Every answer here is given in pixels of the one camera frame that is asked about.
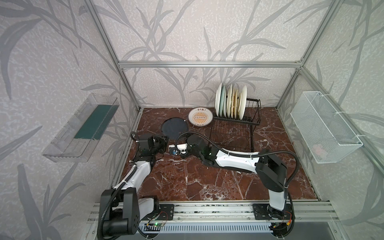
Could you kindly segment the orange sunburst plate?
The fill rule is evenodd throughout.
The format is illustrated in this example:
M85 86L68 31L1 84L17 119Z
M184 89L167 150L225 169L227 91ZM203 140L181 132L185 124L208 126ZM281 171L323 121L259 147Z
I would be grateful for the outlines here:
M230 84L228 89L227 89L227 104L226 104L227 118L231 117L232 94L233 94L233 85Z
M188 120L196 127L205 127L213 121L211 110L203 107L194 108L189 112Z

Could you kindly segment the black round plate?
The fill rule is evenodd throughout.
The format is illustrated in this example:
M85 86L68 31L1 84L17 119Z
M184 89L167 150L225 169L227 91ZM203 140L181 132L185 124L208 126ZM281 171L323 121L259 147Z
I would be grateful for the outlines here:
M161 131L169 140L175 141L181 133L189 130L188 123L182 118L170 118L163 122Z

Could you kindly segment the white plate black emblem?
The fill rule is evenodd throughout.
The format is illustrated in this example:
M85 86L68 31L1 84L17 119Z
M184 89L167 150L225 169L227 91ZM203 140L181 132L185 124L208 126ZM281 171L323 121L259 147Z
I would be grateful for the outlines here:
M240 105L239 105L239 111L238 111L240 120L244 118L244 114L246 110L247 94L248 94L247 86L244 86L240 95Z

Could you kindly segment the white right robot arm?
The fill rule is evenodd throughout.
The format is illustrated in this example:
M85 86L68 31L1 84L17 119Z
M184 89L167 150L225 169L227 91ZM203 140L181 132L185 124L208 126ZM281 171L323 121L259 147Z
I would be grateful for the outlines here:
M185 159L195 156L204 165L235 172L256 174L269 191L268 215L284 217L286 204L293 205L288 190L291 181L298 173L301 163L298 156L290 151L236 152L221 148L206 136L192 131L180 134L169 152ZM279 154L291 155L295 159L295 169L288 175L288 168L278 157Z

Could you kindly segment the orange woven bamboo plate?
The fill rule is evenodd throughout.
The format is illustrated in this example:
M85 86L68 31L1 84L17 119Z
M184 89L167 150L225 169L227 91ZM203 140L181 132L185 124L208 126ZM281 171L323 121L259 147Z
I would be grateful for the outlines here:
M233 91L233 119L236 119L237 118L237 114L238 114L238 89L237 88L234 88L234 91Z

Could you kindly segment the yellow woven plate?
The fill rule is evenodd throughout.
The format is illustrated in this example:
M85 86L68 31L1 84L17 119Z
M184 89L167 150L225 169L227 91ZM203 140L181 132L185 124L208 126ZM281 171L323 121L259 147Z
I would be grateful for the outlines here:
M240 104L241 104L241 91L238 90L238 95L237 95L237 108L236 108L236 119L239 119L239 118L240 118L240 115L239 115Z

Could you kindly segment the green rim lettered plate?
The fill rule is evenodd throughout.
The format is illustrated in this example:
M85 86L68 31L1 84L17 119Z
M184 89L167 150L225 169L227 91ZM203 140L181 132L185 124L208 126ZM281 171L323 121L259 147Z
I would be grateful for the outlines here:
M220 113L221 92L222 92L222 83L220 83L217 89L216 98L215 98L215 112L217 117L219 116L219 113Z

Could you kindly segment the cream floral plate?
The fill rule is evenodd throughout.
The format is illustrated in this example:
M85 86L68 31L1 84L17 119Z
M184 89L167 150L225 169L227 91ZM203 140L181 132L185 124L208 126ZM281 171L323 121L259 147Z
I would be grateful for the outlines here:
M231 105L230 105L230 118L233 119L234 117L234 101L235 101L235 87L232 88L232 96L231 96Z

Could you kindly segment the orange sunburst plate front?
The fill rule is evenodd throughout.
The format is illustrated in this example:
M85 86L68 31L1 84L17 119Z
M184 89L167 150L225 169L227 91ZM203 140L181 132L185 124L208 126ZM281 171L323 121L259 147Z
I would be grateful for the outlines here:
M230 84L228 89L227 89L227 104L226 104L227 118L231 117L232 94L233 94L233 85Z

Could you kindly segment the mint green flower plate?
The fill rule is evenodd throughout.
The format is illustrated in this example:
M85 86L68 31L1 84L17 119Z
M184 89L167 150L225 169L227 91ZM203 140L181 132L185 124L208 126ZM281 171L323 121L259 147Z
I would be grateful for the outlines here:
M224 117L226 103L226 84L222 84L219 105L219 117Z

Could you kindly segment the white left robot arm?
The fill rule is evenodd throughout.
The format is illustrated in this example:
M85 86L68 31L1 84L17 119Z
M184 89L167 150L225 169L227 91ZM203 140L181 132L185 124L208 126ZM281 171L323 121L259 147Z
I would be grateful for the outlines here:
M169 137L151 134L139 136L136 132L131 132L130 137L137 143L133 166L120 183L101 195L98 240L116 240L136 232L151 239L152 235L144 234L140 229L140 222L145 217L153 219L161 214L158 198L152 196L139 199L138 190L153 170L156 155L166 152Z

